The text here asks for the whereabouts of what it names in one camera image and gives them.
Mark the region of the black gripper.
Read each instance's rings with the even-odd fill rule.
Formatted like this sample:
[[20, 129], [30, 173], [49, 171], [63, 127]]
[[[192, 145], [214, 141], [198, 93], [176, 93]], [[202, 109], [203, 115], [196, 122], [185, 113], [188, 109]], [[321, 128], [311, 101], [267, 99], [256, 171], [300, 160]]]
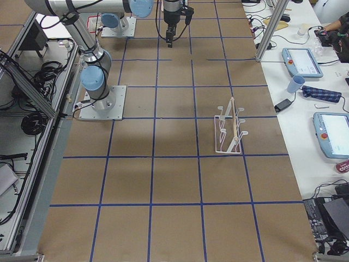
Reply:
[[167, 47], [171, 48], [176, 35], [176, 24], [180, 21], [180, 0], [164, 0], [164, 21], [168, 24], [166, 30]]

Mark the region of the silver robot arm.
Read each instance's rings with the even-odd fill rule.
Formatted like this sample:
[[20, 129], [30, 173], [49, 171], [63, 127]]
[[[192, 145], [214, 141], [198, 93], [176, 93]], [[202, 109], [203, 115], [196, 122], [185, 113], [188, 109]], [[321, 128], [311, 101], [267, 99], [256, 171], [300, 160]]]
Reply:
[[107, 84], [112, 58], [89, 33], [80, 15], [132, 13], [144, 18], [152, 12], [153, 1], [26, 1], [26, 4], [39, 14], [59, 18], [83, 55], [86, 68], [81, 72], [80, 83], [89, 95], [90, 107], [96, 112], [111, 111], [117, 101], [115, 91]]

